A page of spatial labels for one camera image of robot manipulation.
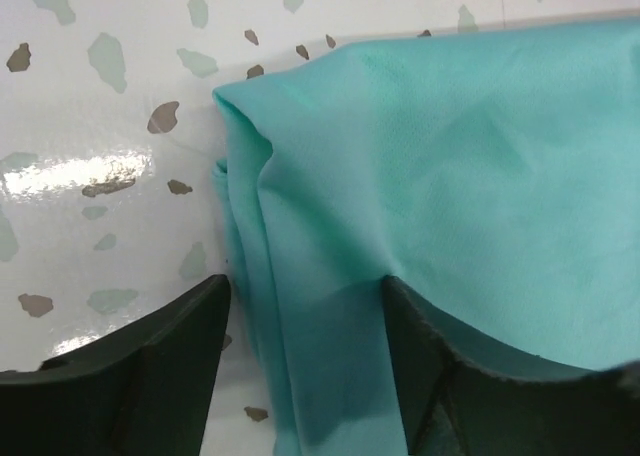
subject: folded cloth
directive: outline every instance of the folded cloth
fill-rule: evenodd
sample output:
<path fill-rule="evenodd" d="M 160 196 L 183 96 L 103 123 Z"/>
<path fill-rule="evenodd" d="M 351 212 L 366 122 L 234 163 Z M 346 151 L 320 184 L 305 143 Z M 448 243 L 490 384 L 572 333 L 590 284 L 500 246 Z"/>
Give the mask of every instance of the folded cloth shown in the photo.
<path fill-rule="evenodd" d="M 640 355 L 640 21 L 345 46 L 214 92 L 278 456 L 404 456 L 396 275 L 521 350 Z"/>

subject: towel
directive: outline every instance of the towel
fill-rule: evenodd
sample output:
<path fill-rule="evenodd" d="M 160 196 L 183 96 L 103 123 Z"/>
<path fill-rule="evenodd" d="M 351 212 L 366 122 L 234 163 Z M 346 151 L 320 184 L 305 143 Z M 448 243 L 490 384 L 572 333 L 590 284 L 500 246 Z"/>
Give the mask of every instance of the towel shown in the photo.
<path fill-rule="evenodd" d="M 358 43 L 214 91 L 277 456 L 406 456 L 379 281 L 544 358 L 640 355 L 640 22 Z"/>

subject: speckled tabletop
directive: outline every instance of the speckled tabletop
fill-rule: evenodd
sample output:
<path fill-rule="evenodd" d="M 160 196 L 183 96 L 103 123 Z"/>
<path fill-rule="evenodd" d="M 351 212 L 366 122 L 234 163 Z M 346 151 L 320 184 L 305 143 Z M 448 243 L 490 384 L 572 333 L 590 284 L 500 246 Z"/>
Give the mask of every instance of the speckled tabletop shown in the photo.
<path fill-rule="evenodd" d="M 33 370 L 225 271 L 209 178 L 225 152 L 214 87 L 356 39 L 638 7 L 640 0 L 0 0 L 0 370 Z M 266 456 L 274 442 L 268 395 L 235 303 L 228 333 L 202 454 Z"/>

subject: white surface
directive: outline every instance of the white surface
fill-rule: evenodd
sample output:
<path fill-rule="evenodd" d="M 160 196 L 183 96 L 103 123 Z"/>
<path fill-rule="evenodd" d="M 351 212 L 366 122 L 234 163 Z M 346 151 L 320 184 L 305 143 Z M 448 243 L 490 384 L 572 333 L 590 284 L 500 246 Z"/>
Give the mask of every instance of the white surface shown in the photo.
<path fill-rule="evenodd" d="M 302 64 L 299 44 L 317 58 L 330 51 L 326 34 L 340 46 L 425 29 L 455 31 L 462 5 L 479 26 L 501 28 L 522 20 L 635 11 L 640 0 L 304 0 L 295 13 L 283 0 L 206 0 L 204 29 L 191 24 L 188 1 L 69 0 L 76 21 L 61 25 L 32 0 L 0 0 L 5 60 L 21 43 L 32 53 L 26 71 L 0 71 L 0 160 L 15 152 L 38 156 L 35 164 L 2 175 L 0 207 L 19 250 L 0 261 L 0 370 L 35 369 L 225 270 L 209 179 L 214 161 L 224 155 L 223 127 L 210 96 L 214 87 L 245 79 L 255 64 L 266 72 Z M 248 29 L 259 46 L 245 39 Z M 89 64 L 87 50 L 103 32 L 122 46 L 122 94 Z M 194 76 L 178 58 L 179 48 L 214 57 L 219 71 Z M 180 102 L 178 124 L 168 134 L 151 134 L 151 113 L 169 101 Z M 92 178 L 123 171 L 136 176 L 135 185 L 96 198 L 82 195 Z M 193 191 L 172 194 L 171 179 Z M 108 210 L 90 221 L 81 211 L 95 205 Z M 117 236 L 115 247 L 94 250 L 107 233 Z M 184 280 L 179 268 L 198 242 L 206 269 Z M 92 292 L 112 288 L 139 295 L 113 314 L 87 304 Z M 24 293 L 51 298 L 53 309 L 30 316 L 18 301 Z M 202 455 L 270 455 L 272 417 L 257 423 L 243 410 L 270 408 L 236 304 L 227 332 L 233 342 L 222 355 Z"/>

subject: teal cloth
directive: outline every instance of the teal cloth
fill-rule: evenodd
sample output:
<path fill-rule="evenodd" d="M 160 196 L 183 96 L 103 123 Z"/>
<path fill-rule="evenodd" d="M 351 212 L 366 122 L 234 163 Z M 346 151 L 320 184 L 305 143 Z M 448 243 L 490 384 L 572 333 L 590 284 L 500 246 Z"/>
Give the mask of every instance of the teal cloth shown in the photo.
<path fill-rule="evenodd" d="M 278 456 L 404 456 L 378 282 L 583 368 L 640 355 L 638 20 L 345 46 L 217 89 Z"/>

